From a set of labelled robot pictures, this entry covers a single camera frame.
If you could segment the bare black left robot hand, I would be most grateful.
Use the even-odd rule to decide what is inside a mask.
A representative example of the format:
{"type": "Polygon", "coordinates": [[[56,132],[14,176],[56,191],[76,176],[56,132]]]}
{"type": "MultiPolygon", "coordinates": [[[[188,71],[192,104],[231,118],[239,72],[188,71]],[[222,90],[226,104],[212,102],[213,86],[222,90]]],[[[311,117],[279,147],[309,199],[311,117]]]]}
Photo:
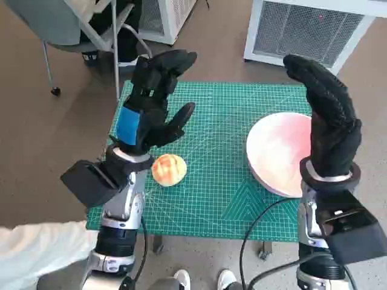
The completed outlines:
{"type": "Polygon", "coordinates": [[[168,96],[183,75],[196,61],[197,53],[171,50],[150,59],[140,57],[131,83],[132,91],[121,107],[112,142],[129,155],[139,156],[151,147],[173,143],[184,135],[184,126],[195,110],[188,102],[170,121],[168,96]]]}

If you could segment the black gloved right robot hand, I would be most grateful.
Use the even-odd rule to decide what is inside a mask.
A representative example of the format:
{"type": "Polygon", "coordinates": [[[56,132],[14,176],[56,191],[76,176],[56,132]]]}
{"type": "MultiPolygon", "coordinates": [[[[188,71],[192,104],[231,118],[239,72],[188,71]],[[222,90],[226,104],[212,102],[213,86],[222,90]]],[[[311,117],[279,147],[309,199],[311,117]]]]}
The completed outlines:
{"type": "Polygon", "coordinates": [[[311,153],[321,177],[347,175],[362,140],[362,122],[347,86],[314,60],[289,54],[283,58],[289,78],[306,87],[312,109],[311,153]]]}

